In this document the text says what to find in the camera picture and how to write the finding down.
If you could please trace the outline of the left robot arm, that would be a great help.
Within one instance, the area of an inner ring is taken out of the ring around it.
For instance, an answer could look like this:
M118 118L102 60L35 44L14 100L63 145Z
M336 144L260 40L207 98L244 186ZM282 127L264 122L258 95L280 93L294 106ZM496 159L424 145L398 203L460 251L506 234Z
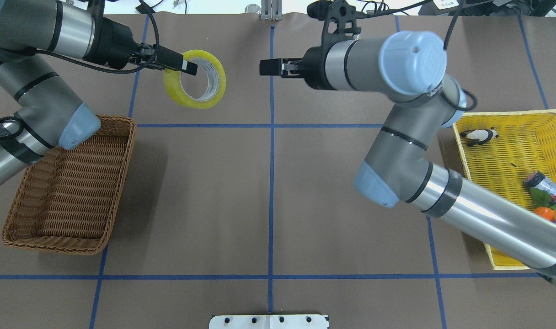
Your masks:
M0 118L0 186L53 148L72 150L100 129L44 56L109 74L145 68L197 74L195 63L158 40L135 41L104 9L104 0L88 0L86 9L62 0L0 0L0 87L20 105Z

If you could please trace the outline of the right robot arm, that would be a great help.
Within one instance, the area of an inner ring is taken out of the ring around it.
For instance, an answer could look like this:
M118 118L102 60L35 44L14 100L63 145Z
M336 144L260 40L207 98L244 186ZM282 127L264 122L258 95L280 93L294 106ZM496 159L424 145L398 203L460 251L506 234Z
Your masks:
M261 60L259 74L304 79L318 90L387 96L393 108L359 167L355 188L384 207L412 204L556 286L556 224L424 156L437 132L465 112L465 91L446 66L438 35L403 31L378 39L326 37L302 58Z

